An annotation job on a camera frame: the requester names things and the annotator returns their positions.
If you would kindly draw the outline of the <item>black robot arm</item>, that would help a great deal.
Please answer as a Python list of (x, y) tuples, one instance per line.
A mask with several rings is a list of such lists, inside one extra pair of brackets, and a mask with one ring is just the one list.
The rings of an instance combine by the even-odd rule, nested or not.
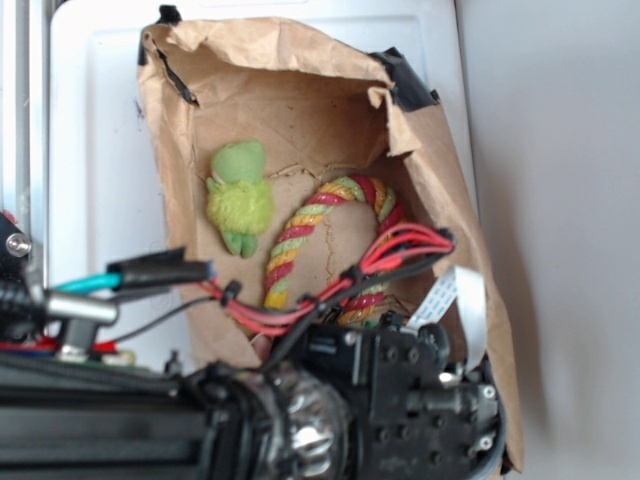
[(96, 291), (201, 281), (181, 250), (112, 264), (76, 286), (1, 284), (5, 479), (485, 479), (506, 415), (485, 356), (449, 359), (437, 325), (407, 333), (324, 324), (369, 287), (417, 275), (438, 247), (368, 253), (280, 315), (266, 363), (184, 376), (116, 367), (95, 342), (119, 314)]

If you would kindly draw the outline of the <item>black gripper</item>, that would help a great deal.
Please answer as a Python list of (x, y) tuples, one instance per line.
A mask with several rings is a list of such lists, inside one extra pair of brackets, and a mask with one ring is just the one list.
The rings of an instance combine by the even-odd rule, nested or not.
[(503, 456), (503, 409), (489, 368), (448, 361), (435, 325), (424, 337), (313, 324), (289, 357), (347, 407), (341, 479), (487, 479)]

